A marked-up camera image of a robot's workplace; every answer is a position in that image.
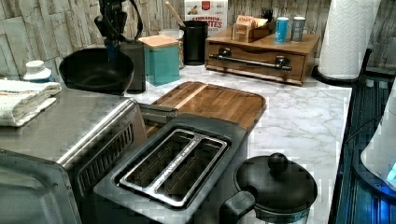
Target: kettle lid knob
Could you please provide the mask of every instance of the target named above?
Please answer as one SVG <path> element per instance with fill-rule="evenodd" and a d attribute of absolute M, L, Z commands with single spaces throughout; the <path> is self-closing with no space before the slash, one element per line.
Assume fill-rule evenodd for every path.
<path fill-rule="evenodd" d="M 268 158 L 268 167 L 273 173 L 281 173 L 288 169 L 289 160 L 282 153 L 273 153 Z"/>

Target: black kettle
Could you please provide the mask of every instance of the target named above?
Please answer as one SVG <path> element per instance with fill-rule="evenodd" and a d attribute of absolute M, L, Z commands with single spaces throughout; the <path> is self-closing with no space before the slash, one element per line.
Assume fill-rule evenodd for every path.
<path fill-rule="evenodd" d="M 250 158 L 234 173 L 238 192 L 219 210 L 219 223 L 237 223 L 251 209 L 270 223 L 307 219 L 318 196 L 315 179 L 281 153 Z"/>

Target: folded towel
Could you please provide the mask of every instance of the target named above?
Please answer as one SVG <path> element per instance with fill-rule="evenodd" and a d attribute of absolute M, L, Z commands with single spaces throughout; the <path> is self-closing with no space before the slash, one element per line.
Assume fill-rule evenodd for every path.
<path fill-rule="evenodd" d="M 61 91 L 56 82 L 32 83 L 0 80 L 0 126 L 20 127 L 53 104 Z"/>

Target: marble countertop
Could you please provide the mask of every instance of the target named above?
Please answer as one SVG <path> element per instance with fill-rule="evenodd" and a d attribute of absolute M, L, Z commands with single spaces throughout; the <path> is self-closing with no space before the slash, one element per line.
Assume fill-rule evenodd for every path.
<path fill-rule="evenodd" d="M 234 88 L 265 97 L 267 108 L 248 138 L 248 157 L 285 154 L 308 170 L 318 184 L 318 197 L 307 223 L 328 223 L 332 193 L 347 121 L 351 89 L 319 83 L 308 77 L 302 87 L 234 76 L 186 66 L 180 80 L 159 87 L 147 83 L 141 94 L 127 94 L 139 103 L 151 104 L 186 81 Z M 242 223 L 262 223 L 254 212 Z"/>

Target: wall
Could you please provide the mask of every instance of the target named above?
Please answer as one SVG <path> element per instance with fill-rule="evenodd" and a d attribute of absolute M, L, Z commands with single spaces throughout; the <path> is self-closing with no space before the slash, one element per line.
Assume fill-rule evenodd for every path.
<path fill-rule="evenodd" d="M 144 22 L 143 35 L 177 28 L 164 0 L 135 0 Z M 183 14 L 182 0 L 169 0 Z M 323 36 L 331 0 L 229 0 L 228 25 L 237 15 L 259 16 L 261 7 L 272 7 L 275 16 L 306 17 L 305 31 Z M 134 36 L 135 13 L 129 2 L 125 35 Z M 99 15 L 97 0 L 0 0 L 0 75 L 23 75 L 25 64 L 42 60 L 54 72 L 63 57 L 78 49 L 103 44 L 93 20 Z M 396 5 L 382 0 L 371 35 L 374 53 L 370 65 L 396 66 Z"/>

